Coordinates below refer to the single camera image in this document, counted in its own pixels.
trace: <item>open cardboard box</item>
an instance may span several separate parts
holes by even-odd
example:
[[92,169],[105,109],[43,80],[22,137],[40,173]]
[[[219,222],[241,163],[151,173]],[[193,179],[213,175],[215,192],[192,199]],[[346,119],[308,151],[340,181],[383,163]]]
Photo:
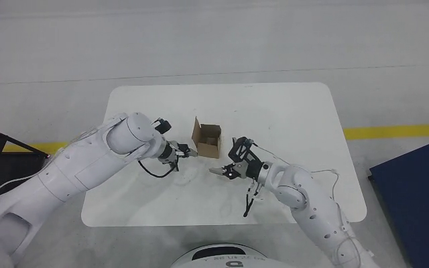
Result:
[[200,125],[200,122],[195,117],[192,140],[195,143],[198,156],[219,158],[221,152],[221,132],[221,126]]

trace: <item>robot arm segment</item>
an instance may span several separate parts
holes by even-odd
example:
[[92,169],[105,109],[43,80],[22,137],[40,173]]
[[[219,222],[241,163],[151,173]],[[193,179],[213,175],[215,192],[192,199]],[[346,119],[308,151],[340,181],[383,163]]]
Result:
[[356,239],[340,206],[313,180],[310,172],[286,163],[259,163],[250,151],[251,145],[258,147],[252,140],[242,137],[234,142],[229,154],[234,163],[210,169],[212,173],[230,180],[248,177],[262,184],[282,204],[290,207],[300,228],[335,267],[379,268],[369,251]]
[[108,180],[132,161],[194,156],[187,145],[167,141],[167,121],[154,127],[141,113],[118,114],[60,149],[42,171],[0,196],[0,249],[16,264],[52,211],[78,193]]

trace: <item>white table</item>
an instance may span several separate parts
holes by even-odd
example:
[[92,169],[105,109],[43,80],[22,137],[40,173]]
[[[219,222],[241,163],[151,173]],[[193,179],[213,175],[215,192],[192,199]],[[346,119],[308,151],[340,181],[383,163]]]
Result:
[[[294,222],[290,211],[268,191],[243,218],[250,179],[216,176],[210,167],[231,163],[232,137],[247,136],[288,162],[309,170],[335,168],[341,178],[336,200],[351,222],[365,218],[367,209],[330,91],[320,83],[202,84],[122,86],[110,95],[105,119],[135,111],[150,119],[169,120],[165,136],[194,148],[194,118],[222,128],[221,158],[183,159],[180,171],[155,179],[130,164],[104,184],[86,193],[82,221],[87,226],[182,226],[273,224]],[[261,160],[274,159],[254,148]],[[145,165],[162,174],[156,159]],[[335,176],[314,175],[332,190]]]

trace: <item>yellow stripe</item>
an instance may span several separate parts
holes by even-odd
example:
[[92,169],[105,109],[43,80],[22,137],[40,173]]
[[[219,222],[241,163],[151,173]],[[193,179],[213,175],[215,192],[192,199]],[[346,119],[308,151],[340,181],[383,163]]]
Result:
[[[30,146],[39,149],[40,151],[44,151],[47,154],[53,155],[60,149],[61,147],[66,146],[67,142],[55,142],[55,143],[34,143],[30,144]],[[3,149],[4,152],[23,152],[28,151],[27,149],[24,149],[18,145],[15,144],[7,144],[5,148]]]
[[[404,138],[404,137],[429,137],[429,125],[399,125],[390,127],[352,127],[343,129],[347,140],[354,139],[386,139],[386,138]],[[54,143],[35,143],[32,147],[44,151],[48,154],[54,154],[58,149],[67,145],[67,142]],[[4,152],[22,152],[27,151],[20,146],[11,144],[6,145]]]
[[343,129],[348,140],[427,137],[429,125],[400,125],[390,127],[353,127]]

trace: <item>gray floor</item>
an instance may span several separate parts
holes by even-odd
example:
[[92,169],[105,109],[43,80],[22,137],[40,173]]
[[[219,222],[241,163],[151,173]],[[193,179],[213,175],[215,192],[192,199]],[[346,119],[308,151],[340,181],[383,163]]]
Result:
[[[67,141],[103,120],[123,85],[323,82],[343,127],[428,123],[429,2],[0,1],[0,132]],[[429,138],[349,141],[368,214],[357,236],[405,267],[368,169]],[[293,224],[89,228],[84,196],[56,211],[19,267],[168,267],[217,242],[297,267],[326,257]]]

